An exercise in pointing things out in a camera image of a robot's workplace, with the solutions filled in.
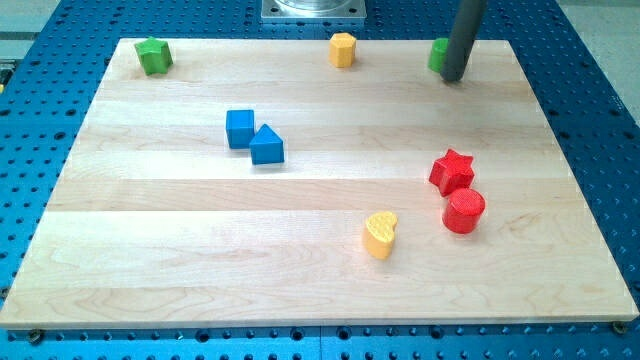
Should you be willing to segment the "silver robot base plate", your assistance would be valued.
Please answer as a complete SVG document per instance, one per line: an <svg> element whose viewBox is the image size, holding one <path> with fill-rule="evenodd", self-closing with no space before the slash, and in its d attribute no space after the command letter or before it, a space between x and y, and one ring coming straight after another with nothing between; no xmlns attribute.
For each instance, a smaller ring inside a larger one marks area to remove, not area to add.
<svg viewBox="0 0 640 360"><path fill-rule="evenodd" d="M262 0L261 18L268 21L329 20L367 17L365 0Z"/></svg>

